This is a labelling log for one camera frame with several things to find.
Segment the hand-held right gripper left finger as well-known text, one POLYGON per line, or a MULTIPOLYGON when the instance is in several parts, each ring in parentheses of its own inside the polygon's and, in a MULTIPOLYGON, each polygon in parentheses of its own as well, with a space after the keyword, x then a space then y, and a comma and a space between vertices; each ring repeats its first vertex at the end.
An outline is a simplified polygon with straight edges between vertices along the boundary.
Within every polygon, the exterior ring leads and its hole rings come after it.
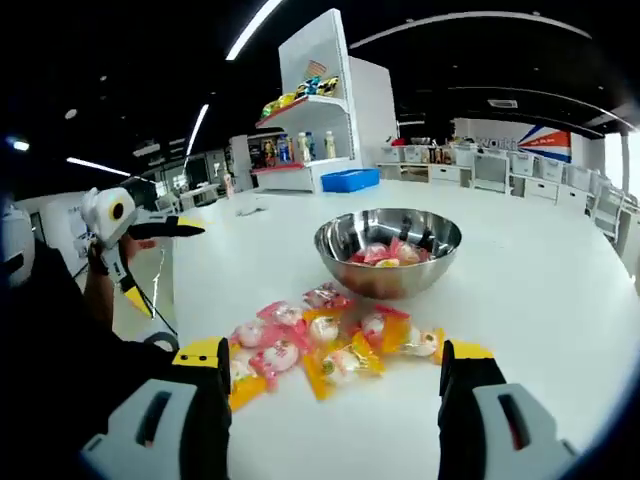
POLYGON ((80 451, 90 479, 227 479, 232 413, 224 337, 179 349, 80 451))

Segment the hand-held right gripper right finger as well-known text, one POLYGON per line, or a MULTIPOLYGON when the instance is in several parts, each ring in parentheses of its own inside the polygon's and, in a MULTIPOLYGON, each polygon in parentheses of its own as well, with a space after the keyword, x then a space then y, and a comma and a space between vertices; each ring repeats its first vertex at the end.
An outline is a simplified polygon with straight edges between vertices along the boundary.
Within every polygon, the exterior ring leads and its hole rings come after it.
POLYGON ((476 345, 444 342, 439 395, 440 479, 558 479, 575 461, 554 417, 476 345))

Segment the person's left hand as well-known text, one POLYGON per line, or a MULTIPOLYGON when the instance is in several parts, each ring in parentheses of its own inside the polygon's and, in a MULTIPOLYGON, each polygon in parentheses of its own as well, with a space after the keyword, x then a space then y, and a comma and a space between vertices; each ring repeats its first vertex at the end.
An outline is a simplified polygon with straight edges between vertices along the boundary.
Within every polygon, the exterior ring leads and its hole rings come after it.
POLYGON ((153 249, 156 245, 157 241, 155 239, 135 240, 129 235, 124 235, 120 239, 120 246, 128 261, 131 261, 138 252, 153 249))

